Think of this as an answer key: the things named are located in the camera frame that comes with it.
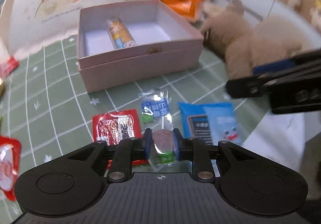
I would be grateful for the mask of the red spicy strip packet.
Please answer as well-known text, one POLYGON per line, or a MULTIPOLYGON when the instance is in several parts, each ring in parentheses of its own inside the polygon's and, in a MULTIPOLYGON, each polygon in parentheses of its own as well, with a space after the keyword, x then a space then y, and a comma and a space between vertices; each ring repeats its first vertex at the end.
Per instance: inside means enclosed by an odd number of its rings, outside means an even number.
POLYGON ((0 76, 1 79, 7 78, 16 68, 18 68, 19 62, 11 56, 7 61, 1 63, 0 76))

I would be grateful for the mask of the blue white snack bag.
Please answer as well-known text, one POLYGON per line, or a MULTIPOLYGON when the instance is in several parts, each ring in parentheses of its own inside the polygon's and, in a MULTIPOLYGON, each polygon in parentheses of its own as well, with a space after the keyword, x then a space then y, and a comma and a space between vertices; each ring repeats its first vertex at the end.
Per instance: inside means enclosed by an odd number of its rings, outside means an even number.
POLYGON ((217 146, 218 154, 214 159, 216 163, 224 161, 221 146, 228 147, 232 142, 239 144, 238 126, 231 103, 179 103, 179 107, 182 136, 186 139, 200 138, 207 146, 217 146))

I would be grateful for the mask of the long blue biscuit pack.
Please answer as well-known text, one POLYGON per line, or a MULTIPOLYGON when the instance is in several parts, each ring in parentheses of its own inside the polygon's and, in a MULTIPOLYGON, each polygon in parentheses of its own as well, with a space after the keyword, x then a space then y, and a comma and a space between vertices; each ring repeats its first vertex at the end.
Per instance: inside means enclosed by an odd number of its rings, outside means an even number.
POLYGON ((137 44, 120 18, 107 20, 108 34, 114 49, 135 47, 137 44))

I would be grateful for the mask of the large red sausage snack pack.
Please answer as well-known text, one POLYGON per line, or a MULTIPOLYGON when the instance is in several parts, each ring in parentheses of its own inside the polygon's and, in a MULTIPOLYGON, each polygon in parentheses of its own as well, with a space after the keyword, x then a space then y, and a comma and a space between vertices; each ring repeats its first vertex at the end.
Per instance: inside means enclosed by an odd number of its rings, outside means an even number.
POLYGON ((14 186, 18 178, 22 145, 17 139, 0 137, 0 186, 5 197, 16 201, 14 186))

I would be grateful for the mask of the pink open gift box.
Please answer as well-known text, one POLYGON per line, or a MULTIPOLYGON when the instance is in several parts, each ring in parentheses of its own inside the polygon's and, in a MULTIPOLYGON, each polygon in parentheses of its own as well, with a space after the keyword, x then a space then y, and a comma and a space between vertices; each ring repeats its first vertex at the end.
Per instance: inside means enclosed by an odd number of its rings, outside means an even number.
POLYGON ((88 93, 194 67, 203 36, 159 0, 128 1, 80 11, 77 59, 88 93), (114 49, 107 20, 120 18, 136 42, 114 49))

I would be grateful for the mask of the brown plush teddy bear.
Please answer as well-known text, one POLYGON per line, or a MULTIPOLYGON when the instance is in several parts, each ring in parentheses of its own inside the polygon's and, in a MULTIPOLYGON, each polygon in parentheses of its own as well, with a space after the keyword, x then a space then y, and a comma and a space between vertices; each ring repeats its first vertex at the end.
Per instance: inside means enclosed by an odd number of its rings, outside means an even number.
POLYGON ((255 67, 285 60, 301 50, 297 39, 259 35, 243 16, 243 3, 232 0, 200 28, 204 41, 225 61, 229 79, 250 77, 255 67))

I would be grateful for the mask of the red snack packet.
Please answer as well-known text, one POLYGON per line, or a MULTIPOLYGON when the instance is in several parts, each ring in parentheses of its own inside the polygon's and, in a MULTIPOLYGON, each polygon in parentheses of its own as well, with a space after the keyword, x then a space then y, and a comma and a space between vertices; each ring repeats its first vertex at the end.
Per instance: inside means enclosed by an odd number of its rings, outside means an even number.
POLYGON ((124 139, 145 137, 135 109, 96 115, 92 118, 92 135, 95 142, 104 141, 107 146, 118 145, 124 139))

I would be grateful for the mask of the small clear blue candy pack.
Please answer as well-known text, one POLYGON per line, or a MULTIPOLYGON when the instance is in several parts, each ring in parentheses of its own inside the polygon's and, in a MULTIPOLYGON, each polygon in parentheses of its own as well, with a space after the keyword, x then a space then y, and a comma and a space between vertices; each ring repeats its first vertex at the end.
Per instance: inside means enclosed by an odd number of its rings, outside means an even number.
POLYGON ((149 161, 158 170, 182 164, 176 156, 170 103, 171 97, 167 88, 152 89, 140 95, 140 118, 144 127, 152 131, 149 161))

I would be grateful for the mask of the green grid tablecloth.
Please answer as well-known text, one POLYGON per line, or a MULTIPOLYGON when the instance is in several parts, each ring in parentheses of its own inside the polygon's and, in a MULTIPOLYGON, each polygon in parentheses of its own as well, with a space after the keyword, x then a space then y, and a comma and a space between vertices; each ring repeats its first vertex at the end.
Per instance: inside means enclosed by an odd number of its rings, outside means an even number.
POLYGON ((111 111, 140 111, 140 94, 169 92, 173 126, 181 128, 178 104, 228 102, 225 66, 204 49, 186 71, 87 93, 78 71, 76 37, 56 42, 20 62, 6 81, 1 134, 22 145, 20 173, 92 141, 92 118, 111 111))

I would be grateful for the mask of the orange snack bag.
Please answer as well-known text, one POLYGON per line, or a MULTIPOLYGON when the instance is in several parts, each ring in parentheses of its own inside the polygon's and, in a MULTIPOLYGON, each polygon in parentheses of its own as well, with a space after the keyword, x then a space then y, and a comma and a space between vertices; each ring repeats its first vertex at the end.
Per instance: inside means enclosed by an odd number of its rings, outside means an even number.
POLYGON ((159 0, 176 13, 195 23, 202 16, 202 6, 205 0, 159 0))

